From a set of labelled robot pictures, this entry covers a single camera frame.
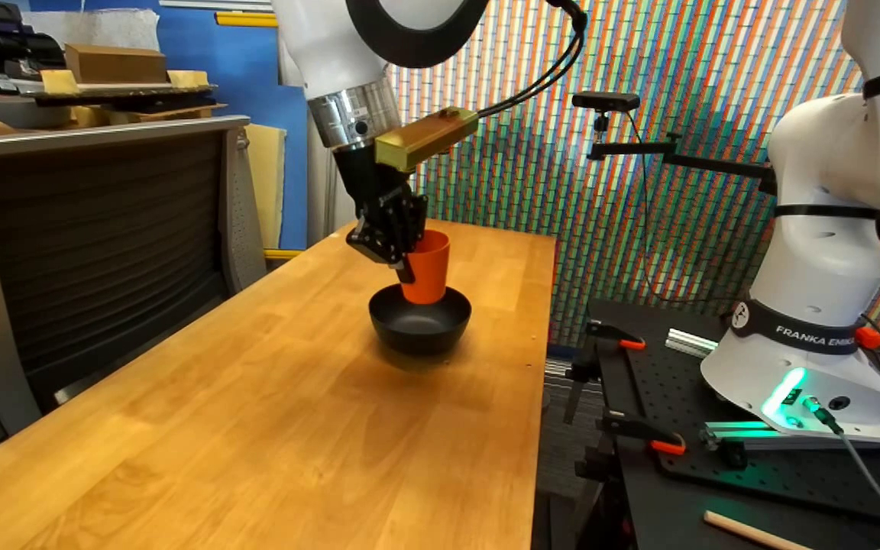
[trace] orange cup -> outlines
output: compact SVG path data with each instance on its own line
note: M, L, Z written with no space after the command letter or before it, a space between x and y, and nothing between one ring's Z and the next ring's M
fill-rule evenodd
M409 249L414 284L404 284L404 296L414 306L433 306L445 293L450 237L445 233L426 230Z

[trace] wall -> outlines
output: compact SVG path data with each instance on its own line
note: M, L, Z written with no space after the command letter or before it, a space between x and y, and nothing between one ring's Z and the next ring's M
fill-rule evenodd
M32 0L37 11L77 11L78 0ZM287 132L282 247L308 244L308 113L293 85L277 85L277 34L219 27L209 9L162 9L158 0L85 0L85 9L157 9L168 66L209 70L222 113Z

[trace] black bowl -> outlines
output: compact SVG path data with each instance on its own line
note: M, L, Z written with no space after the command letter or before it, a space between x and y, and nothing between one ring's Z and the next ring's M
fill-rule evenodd
M466 293L445 288L440 303L414 306L404 299L400 284L395 284L371 299L371 316L388 347L404 355L443 355L461 339L472 321L472 303Z

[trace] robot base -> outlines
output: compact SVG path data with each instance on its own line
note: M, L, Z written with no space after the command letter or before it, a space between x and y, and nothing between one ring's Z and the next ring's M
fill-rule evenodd
M863 351L797 355L763 335L723 334L704 360L704 379L717 397L750 409L780 438L802 438L803 447L837 441L816 418L819 409L829 409L842 438L880 447L880 373Z

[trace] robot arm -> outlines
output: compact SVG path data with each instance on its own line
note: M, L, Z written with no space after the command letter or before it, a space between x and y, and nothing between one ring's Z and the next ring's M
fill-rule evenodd
M306 82L313 119L353 199L347 244L414 279L405 254L426 230L409 173L377 162L377 136L400 127L388 65L432 66L454 56L485 0L276 0L282 42Z

